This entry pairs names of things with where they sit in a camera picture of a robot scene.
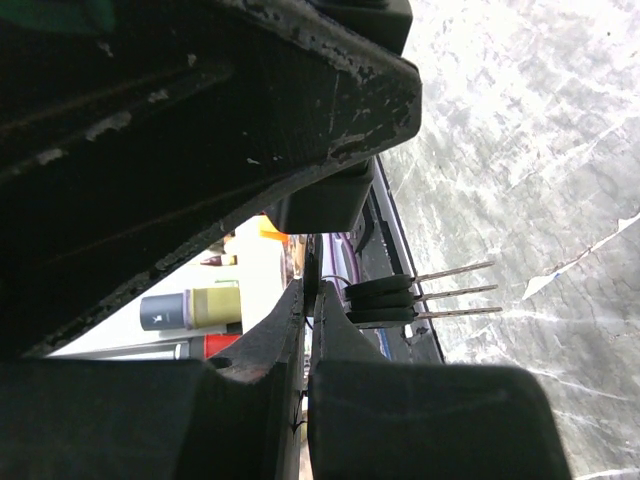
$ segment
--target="wire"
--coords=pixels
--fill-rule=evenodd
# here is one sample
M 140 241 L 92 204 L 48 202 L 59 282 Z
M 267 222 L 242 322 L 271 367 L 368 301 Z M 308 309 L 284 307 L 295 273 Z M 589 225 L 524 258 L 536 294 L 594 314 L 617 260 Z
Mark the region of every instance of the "wire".
M 322 279 L 324 280 L 325 278 L 337 278 L 338 280 L 342 280 L 347 285 L 353 285 L 349 280 L 344 278 L 342 275 L 323 275 Z
M 353 283 L 360 283 L 360 268 L 358 266 L 358 257 L 356 257 L 356 252 L 353 249 L 353 245 L 347 238 L 346 233 L 338 234 L 340 240 L 344 244 L 345 249 L 347 250 L 347 257 L 349 258 L 349 263 L 351 264 L 351 275 L 353 275 Z
M 329 257 L 331 258 L 331 271 L 334 275 L 336 275 L 338 273 L 338 267 L 336 266 L 336 252 L 334 251 L 334 247 L 333 247 L 333 238 L 331 236 L 331 234 L 323 234 L 322 237 L 329 243 Z M 344 298 L 342 296 L 342 289 L 340 288 L 340 285 L 338 285 L 338 280 L 337 279 L 333 279 L 333 285 L 336 287 L 336 290 L 338 291 L 338 296 L 340 297 L 340 301 L 344 302 Z

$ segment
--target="orange object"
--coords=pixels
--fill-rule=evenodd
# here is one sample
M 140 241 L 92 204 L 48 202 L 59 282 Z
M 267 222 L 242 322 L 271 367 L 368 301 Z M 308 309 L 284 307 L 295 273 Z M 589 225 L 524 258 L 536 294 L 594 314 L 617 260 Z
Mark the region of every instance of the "orange object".
M 204 358 L 213 357 L 220 350 L 224 350 L 241 335 L 205 335 L 204 337 Z
M 260 229 L 260 236 L 263 238 L 278 240 L 282 243 L 286 243 L 289 241 L 289 235 L 279 232 L 276 227 L 273 226 L 273 223 L 271 223 L 271 220 L 269 220 L 266 215 L 260 215 L 258 228 Z

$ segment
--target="metal pin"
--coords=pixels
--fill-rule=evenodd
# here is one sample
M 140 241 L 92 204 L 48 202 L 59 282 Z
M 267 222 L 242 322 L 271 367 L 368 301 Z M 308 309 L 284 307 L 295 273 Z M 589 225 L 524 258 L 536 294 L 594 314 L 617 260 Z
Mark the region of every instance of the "metal pin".
M 457 297 L 458 295 L 466 295 L 467 293 L 480 293 L 488 290 L 495 290 L 498 285 L 484 285 L 482 287 L 463 288 L 461 290 L 451 290 L 448 292 L 425 293 L 424 295 L 416 295 L 416 302 L 424 302 L 435 298 Z
M 418 275 L 414 279 L 414 282 L 424 282 L 426 280 L 449 277 L 451 275 L 457 275 L 458 273 L 471 272 L 472 270 L 480 270 L 481 268 L 487 268 L 493 265 L 495 265 L 495 262 L 483 262 L 483 263 L 476 263 L 475 265 L 467 265 L 466 267 L 454 268 L 452 270 L 445 270 L 444 272 L 426 273 L 424 275 Z
M 481 313 L 501 312 L 502 307 L 471 308 L 469 310 L 451 310 L 449 312 L 425 312 L 416 316 L 417 319 L 441 318 L 441 317 L 462 317 L 464 315 L 478 315 Z

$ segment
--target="white peeling spot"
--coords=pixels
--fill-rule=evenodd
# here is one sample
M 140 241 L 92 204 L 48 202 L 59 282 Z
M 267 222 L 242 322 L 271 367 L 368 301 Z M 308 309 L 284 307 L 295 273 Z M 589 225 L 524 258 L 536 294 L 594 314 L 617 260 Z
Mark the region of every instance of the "white peeling spot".
M 113 58 L 113 52 L 111 51 L 111 46 L 107 42 L 98 42 L 98 48 L 103 50 L 107 57 Z
M 163 88 L 162 90 L 158 90 L 157 92 L 150 93 L 147 100 L 149 101 L 149 103 L 156 103 L 160 100 L 169 100 L 169 92 L 167 92 Z
M 556 270 L 551 272 L 549 275 L 542 275 L 542 276 L 539 276 L 539 277 L 533 277 L 531 280 L 529 280 L 529 283 L 527 284 L 527 288 L 524 291 L 524 295 L 522 296 L 522 300 L 526 300 L 531 295 L 534 295 L 534 294 L 538 293 L 540 290 L 542 290 L 548 284 L 553 282 L 556 278 L 558 278 L 564 272 L 569 270 L 571 267 L 573 267 L 576 263 L 578 263 L 584 257 L 586 257 L 586 256 L 590 255 L 591 253 L 595 252 L 597 249 L 602 247 L 609 240 L 611 240 L 614 237 L 618 236 L 621 232 L 623 232 L 624 230 L 629 228 L 629 226 L 633 225 L 638 220 L 640 220 L 640 212 L 638 212 L 636 215 L 634 215 L 631 218 L 620 218 L 620 219 L 618 219 L 618 229 L 615 232 L 613 232 L 611 235 L 608 235 L 607 237 L 603 238 L 599 242 L 594 243 L 591 247 L 587 248 L 584 252 L 582 252 L 580 255 L 578 255 L 574 260 L 572 260 L 572 261 L 566 263 L 565 265 L 557 268 Z
M 640 468 L 638 467 L 628 467 L 628 468 L 621 468 L 616 470 L 602 470 L 600 472 L 587 473 L 586 475 L 580 475 L 579 477 L 576 477 L 576 480 L 591 480 L 593 478 L 605 478 L 605 477 L 611 478 L 613 476 L 620 477 L 622 475 L 638 473 L 638 472 L 640 472 Z
M 40 165 L 46 165 L 49 162 L 52 162 L 56 158 L 63 157 L 65 155 L 64 150 L 60 150 L 59 148 L 53 148 L 51 150 L 47 150 L 46 152 L 42 152 L 36 158 L 38 159 L 38 163 Z
M 107 130 L 120 130 L 129 125 L 129 123 L 131 123 L 131 114 L 129 112 L 118 112 L 96 123 L 87 130 L 86 138 L 90 142 L 93 142 L 99 135 L 102 135 Z

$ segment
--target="concrete floor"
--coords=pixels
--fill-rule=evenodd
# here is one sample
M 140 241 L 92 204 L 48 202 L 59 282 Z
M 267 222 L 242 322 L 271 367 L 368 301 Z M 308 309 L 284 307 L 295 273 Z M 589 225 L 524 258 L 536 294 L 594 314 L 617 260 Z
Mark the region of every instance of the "concrete floor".
M 419 271 L 497 263 L 425 285 L 495 281 L 497 293 L 432 309 L 505 309 L 436 320 L 447 360 L 536 373 L 575 477 L 640 478 L 640 10 L 412 7 L 405 56 L 422 74 L 423 126 L 383 155 L 391 190 Z M 523 300 L 532 278 L 569 265 Z

